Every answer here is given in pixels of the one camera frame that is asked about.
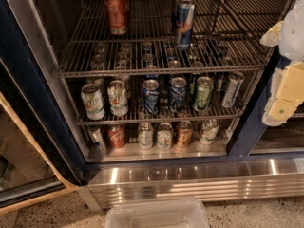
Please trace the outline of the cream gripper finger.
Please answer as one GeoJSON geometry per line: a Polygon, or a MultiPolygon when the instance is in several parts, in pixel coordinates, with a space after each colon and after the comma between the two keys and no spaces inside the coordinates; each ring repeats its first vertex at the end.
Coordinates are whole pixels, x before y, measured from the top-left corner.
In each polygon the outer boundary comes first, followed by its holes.
{"type": "Polygon", "coordinates": [[[280,32],[283,22],[279,21],[273,25],[260,39],[260,43],[266,47],[277,46],[280,42],[280,32]]]}
{"type": "Polygon", "coordinates": [[[285,124],[304,103],[304,62],[292,61],[284,69],[276,69],[270,92],[262,122],[268,126],[285,124]]]}

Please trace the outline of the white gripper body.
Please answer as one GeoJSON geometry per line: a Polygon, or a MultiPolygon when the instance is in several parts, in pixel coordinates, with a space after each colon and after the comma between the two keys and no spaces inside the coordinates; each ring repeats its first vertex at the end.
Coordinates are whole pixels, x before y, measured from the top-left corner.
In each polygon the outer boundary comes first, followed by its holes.
{"type": "Polygon", "coordinates": [[[290,60],[304,61],[304,0],[299,0],[283,20],[279,51],[290,60]]]}

